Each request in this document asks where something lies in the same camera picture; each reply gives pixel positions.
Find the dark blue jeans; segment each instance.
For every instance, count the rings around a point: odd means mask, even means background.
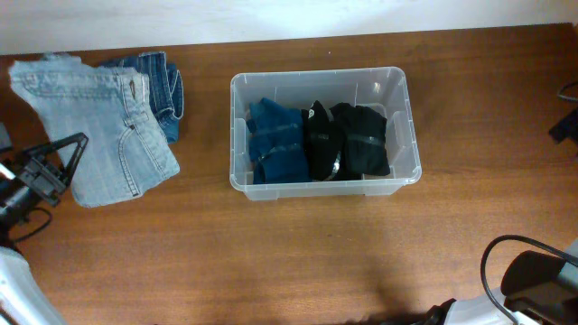
[[[181,73],[176,65],[166,62],[163,51],[141,53],[121,59],[108,60],[102,67],[135,68],[148,75],[151,90],[151,110],[169,144],[179,139],[179,120],[184,110]]]

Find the light blue jeans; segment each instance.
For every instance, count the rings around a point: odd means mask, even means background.
[[[79,205],[138,198],[179,172],[149,106],[146,75],[91,68],[66,55],[17,61],[9,73],[12,90],[38,113],[51,141],[77,132],[89,138],[71,184]],[[67,162],[72,152],[59,155]]]

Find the plastic container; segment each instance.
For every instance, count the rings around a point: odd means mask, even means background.
[[[309,109],[346,102],[375,109],[387,118],[386,148],[391,173],[359,181],[314,181],[253,185],[249,160],[249,103],[270,98],[288,108]],[[396,67],[301,72],[240,73],[231,80],[231,185],[250,200],[321,195],[390,195],[422,175],[405,73]]]

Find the wooden table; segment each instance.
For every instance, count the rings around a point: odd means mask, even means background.
[[[68,192],[22,243],[36,281],[71,324],[338,323],[422,312],[482,294],[480,257],[516,233],[578,237],[576,146],[548,129],[573,106],[570,24],[74,53],[91,65],[166,51],[183,77],[172,150],[181,172],[138,200],[79,207]],[[9,88],[0,121],[17,148],[46,141]],[[397,66],[407,75],[422,179],[390,197],[251,202],[228,181],[229,82],[239,72]],[[498,286],[527,246],[489,260]]]

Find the wire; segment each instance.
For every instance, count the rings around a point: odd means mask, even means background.
[[[26,234],[26,235],[24,235],[24,236],[22,236],[22,237],[18,237],[17,239],[14,239],[14,240],[13,240],[14,243],[23,242],[24,240],[26,240],[26,239],[28,239],[28,238],[30,238],[30,237],[38,234],[38,233],[41,232],[41,231],[43,231],[46,227],[48,227],[48,225],[51,224],[51,222],[52,222],[52,214],[50,213],[49,210],[47,210],[47,209],[45,209],[45,208],[34,208],[34,209],[32,209],[32,211],[42,211],[42,212],[44,212],[44,214],[46,214],[46,216],[48,216],[48,219],[46,219],[46,221],[45,221],[41,226],[39,226],[39,227],[36,228],[35,230],[31,231],[30,233],[28,233],[28,234]]]
[[[558,97],[561,98],[561,99],[563,99],[563,100],[569,101],[569,102],[578,103],[578,98],[577,98],[577,97],[566,96],[566,95],[563,94],[567,89],[572,88],[572,87],[574,87],[574,86],[576,86],[576,85],[578,85],[578,81],[571,82],[571,83],[565,85],[564,87],[562,87],[562,88],[560,89],[560,91],[558,91]]]
[[[576,267],[578,267],[578,257],[567,254],[563,251],[555,249],[551,246],[548,246],[548,245],[541,243],[537,240],[534,240],[532,238],[519,236],[519,235],[500,236],[500,237],[492,240],[489,243],[488,247],[486,247],[486,250],[484,251],[483,256],[481,257],[481,265],[480,265],[481,284],[483,284],[484,291],[488,295],[488,298],[491,301],[491,303],[493,303],[494,306],[496,306],[496,308],[498,308],[504,315],[506,315],[510,320],[512,320],[514,322],[514,325],[518,325],[518,321],[517,321],[516,317],[514,317],[514,315],[511,312],[509,312],[504,306],[502,306],[501,303],[499,303],[496,300],[496,297],[494,297],[494,295],[491,293],[491,291],[489,290],[489,286],[488,286],[488,279],[486,278],[486,262],[488,261],[489,252],[499,242],[503,242],[506,240],[516,240],[516,241],[520,241],[523,243],[527,243],[527,244],[532,245],[532,246],[536,246],[538,248],[545,250],[546,252],[548,252],[552,255],[556,255],[560,258],[563,258],[566,262],[568,262],[571,265],[574,265]]]

